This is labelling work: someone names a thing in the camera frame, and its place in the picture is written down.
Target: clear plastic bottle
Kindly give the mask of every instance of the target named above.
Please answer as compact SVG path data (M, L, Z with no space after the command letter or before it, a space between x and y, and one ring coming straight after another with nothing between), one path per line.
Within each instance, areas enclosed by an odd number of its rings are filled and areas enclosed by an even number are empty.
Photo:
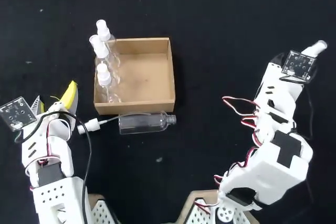
M110 29L106 25L106 21L103 19L100 19L96 22L97 26L97 34L101 41L103 41L106 44L106 47L110 50L111 56L113 57L113 60L115 61L114 67L120 67L120 58L119 53L117 51L117 47L115 46L116 38L110 33Z
M121 102L119 96L115 93L117 81L113 78L107 68L107 65L100 63L97 65L97 93L101 102Z
M118 69L114 67L113 61L111 61L110 52L107 49L104 42L99 39L98 35L92 35L89 39L90 43L93 46L93 49L96 53L95 63L96 66L100 63L107 65L109 72L117 80L117 83L120 83L120 76L118 75Z
M120 134L164 131L172 124L176 124L176 116L167 115L166 112L127 114L119 116Z

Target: black tabletop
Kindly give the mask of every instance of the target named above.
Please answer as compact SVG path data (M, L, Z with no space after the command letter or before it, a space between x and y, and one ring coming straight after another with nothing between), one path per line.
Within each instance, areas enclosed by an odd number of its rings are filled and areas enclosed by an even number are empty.
M88 38L105 19L117 38L170 37L177 125L165 132L120 136L116 123L91 134L89 193L106 197L122 223L175 221L193 190L215 189L212 176L242 161L253 145L251 129L221 97L253 99L268 61L319 39L329 48L310 83L315 117L309 187L254 212L261 223L299 223L333 212L336 99L334 0L0 0L0 104L20 95L61 95L78 83L77 115L93 106L94 55ZM310 109L297 102L298 129L308 135ZM1 223L38 223L21 147L0 124ZM70 147L75 173L84 176L85 137Z

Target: white spray nozzle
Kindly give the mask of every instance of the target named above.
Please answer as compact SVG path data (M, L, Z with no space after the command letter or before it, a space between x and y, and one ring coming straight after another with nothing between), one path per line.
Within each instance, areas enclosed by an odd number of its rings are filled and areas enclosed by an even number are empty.
M97 26L97 34L102 41L108 41L111 39L111 33L109 28L106 25L106 21L103 19L100 19L96 22Z
M319 40L311 47L307 47L304 51L302 51L302 54L315 58L319 53L326 50L327 47L328 44L324 40Z
M100 63L97 65L97 78L98 82L102 86L106 86L111 83L112 78L111 74L104 63Z
M85 123L85 127L88 131L97 131L100 130L100 123L97 118L91 119L89 122ZM77 130L79 134L84 134L85 130L83 125L78 125Z
M103 59L109 55L109 49L105 43L100 40L98 35L92 35L89 39L98 58Z
M93 47L93 41L95 40L95 37L99 37L97 34L95 35L92 35L90 38L89 38L89 42L91 43L91 46Z

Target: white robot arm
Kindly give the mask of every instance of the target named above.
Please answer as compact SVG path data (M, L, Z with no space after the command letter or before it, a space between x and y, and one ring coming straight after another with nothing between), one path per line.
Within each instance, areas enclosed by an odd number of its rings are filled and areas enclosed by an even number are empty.
M0 108L8 126L13 131L20 130L15 143L22 144L22 164L30 179L40 224L93 223L86 178L73 177L74 167L67 143L78 121L77 103L77 85L72 82L60 101L46 112L40 97L31 108L22 97ZM106 220L111 218L108 209L104 211L109 215Z
M302 53L291 51L286 62L276 57L268 64L258 93L250 101L256 106L254 113L238 112L245 116L242 124L254 129L252 138L257 146L249 150L244 162L234 163L217 177L221 179L218 203L200 206L210 207L212 223L242 223L243 211L273 204L306 179L313 150L296 132L293 114L304 84L313 77L309 74L314 60L326 48L324 41L318 41ZM234 108L231 99L235 98L223 97Z

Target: open cardboard box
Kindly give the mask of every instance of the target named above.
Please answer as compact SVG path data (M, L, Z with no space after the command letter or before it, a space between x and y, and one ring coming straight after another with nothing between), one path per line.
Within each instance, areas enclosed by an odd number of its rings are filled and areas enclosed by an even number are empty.
M120 54L116 88L119 103L102 103L94 85L94 106L100 115L130 112L173 112L175 85L169 38L117 39Z

